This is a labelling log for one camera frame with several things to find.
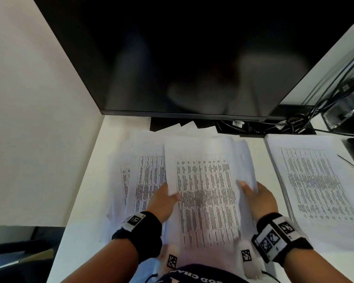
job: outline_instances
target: finger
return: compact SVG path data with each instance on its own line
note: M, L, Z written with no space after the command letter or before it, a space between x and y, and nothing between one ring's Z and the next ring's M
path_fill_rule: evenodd
M160 187L160 193L168 195L168 184L165 182Z
M181 193L176 192L175 194L171 195L171 198L176 202L178 202L181 199Z
M265 192L268 191L268 189L261 183L257 182L257 188L259 192Z
M245 181L236 181L236 184L241 187L241 189L243 190L244 194L248 198L253 197L254 193L253 193L252 189L248 186L248 184Z

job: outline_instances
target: person's left arm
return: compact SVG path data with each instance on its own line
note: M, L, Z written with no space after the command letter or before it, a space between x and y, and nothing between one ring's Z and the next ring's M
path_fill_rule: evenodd
M168 195L168 185L164 183L152 196L146 211L153 213L164 223L179 199L178 193ZM138 263L138 252L132 242L127 238L114 239L62 282L128 283L135 274Z

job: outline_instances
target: wristband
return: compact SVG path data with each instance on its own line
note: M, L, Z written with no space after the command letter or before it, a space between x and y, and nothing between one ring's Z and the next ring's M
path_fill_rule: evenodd
M267 214L257 222L257 231L252 243L265 263L277 262L281 266L293 248L313 249L305 234L293 227L291 219L278 213Z
M111 239L128 238L139 255L139 264L148 258L157 257L163 245L162 224L151 212L143 211L129 216Z

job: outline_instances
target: person's left hand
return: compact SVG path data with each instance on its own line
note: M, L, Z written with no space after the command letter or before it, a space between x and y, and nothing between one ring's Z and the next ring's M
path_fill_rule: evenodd
M165 182L152 196L146 211L153 213L163 224L173 212L173 206L181 198L179 192L168 195L168 184Z

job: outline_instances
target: person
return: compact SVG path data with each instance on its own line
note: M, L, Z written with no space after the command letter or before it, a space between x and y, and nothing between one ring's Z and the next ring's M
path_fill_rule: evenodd
M244 181L237 181L237 184L243 190L252 217L256 222L259 223L260 219L270 214L278 213L277 202L273 194L264 185L257 182L258 192L254 192ZM145 214L154 215L159 221L157 224L162 224L171 216L173 207L180 200L180 197L179 193L168 195L168 185L165 183L152 196ZM140 261L139 249L139 245L132 243L128 238L113 239L90 260L69 275L63 283L127 283L137 270ZM158 255L156 253L160 253L160 249L149 252L150 254L154 253L156 257ZM292 283L351 282L313 249L292 248L282 262L282 266ZM247 281L224 270L192 264L164 274L157 280L157 283L161 282L229 283Z

